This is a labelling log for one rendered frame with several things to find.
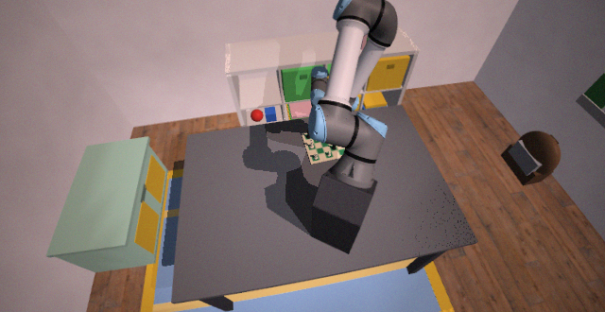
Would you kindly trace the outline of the green and cream chessboard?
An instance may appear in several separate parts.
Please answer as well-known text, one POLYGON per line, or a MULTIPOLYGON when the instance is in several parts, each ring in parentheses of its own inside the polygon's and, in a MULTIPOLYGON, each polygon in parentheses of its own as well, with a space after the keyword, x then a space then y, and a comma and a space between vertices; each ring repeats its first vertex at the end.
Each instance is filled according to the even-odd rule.
POLYGON ((321 143, 319 141, 315 141, 311 137, 309 139, 307 139, 306 135, 307 135, 307 132, 302 133, 302 138, 303 138, 304 145, 305 145, 311 165, 339 159, 342 156, 345 147, 336 146, 336 149, 332 149, 332 145, 321 143), (309 147, 311 145, 310 140, 313 140, 314 148, 309 147), (329 151, 331 152, 330 157, 328 156, 329 151), (314 159, 315 153, 318 154, 317 160, 314 159))

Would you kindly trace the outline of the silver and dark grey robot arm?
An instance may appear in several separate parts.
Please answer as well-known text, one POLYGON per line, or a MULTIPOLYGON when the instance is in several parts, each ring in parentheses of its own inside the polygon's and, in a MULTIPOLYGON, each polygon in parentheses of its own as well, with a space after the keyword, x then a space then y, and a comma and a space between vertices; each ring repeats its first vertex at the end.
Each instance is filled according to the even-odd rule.
POLYGON ((394 41, 397 13, 387 0, 339 0, 333 19, 337 21, 338 36, 329 77, 323 66, 314 67, 311 73, 313 106, 308 132, 313 140, 345 147, 332 170, 337 179, 371 188, 374 165, 388 127, 365 114, 351 112, 356 110, 358 94, 376 63, 394 41), (367 34, 369 39, 359 56, 367 34))

